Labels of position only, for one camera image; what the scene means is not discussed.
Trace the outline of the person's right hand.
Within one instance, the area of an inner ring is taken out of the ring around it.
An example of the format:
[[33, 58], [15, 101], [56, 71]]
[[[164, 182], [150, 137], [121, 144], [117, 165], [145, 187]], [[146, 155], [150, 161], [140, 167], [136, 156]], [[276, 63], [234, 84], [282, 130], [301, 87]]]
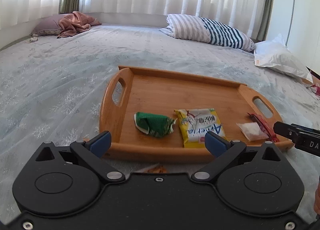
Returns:
[[313, 205], [313, 209], [317, 215], [320, 215], [320, 183], [318, 184], [315, 192], [315, 202]]

